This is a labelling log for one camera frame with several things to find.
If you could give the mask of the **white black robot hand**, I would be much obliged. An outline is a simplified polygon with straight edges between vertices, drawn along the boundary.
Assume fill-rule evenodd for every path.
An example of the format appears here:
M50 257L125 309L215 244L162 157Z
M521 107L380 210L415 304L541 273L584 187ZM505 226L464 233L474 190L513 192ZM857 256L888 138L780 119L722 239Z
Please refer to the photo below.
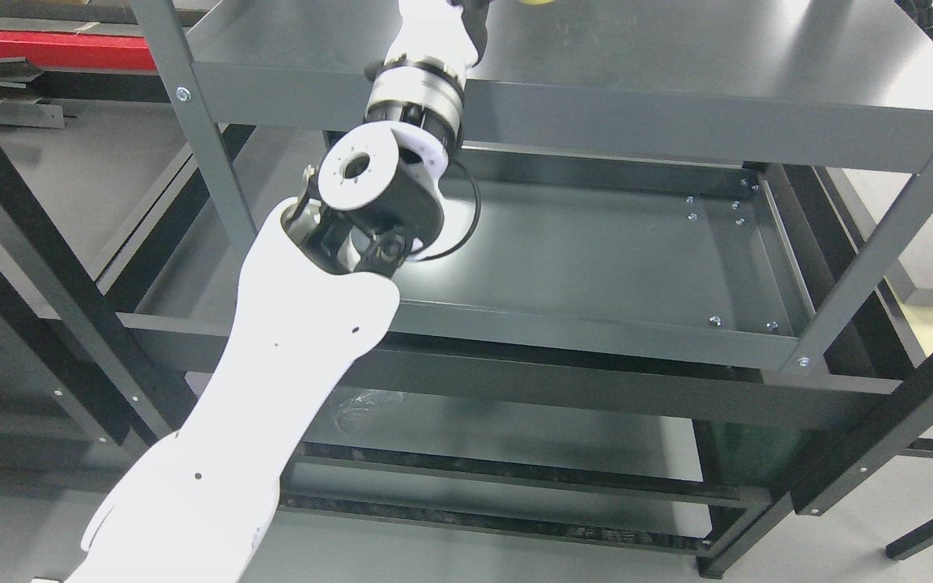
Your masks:
M488 48L489 8L489 1L399 1L401 23L384 63L422 57L463 76Z

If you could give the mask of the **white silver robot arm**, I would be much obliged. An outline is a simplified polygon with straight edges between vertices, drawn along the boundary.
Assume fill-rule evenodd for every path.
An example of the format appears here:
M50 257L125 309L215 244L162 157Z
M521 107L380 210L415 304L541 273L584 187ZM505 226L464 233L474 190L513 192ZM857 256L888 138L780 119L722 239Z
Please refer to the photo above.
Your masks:
M289 458L389 331L393 275L462 247L438 181L462 128L465 58L389 52L363 125L259 230L221 359L192 413L132 465L84 531L71 582L237 582Z

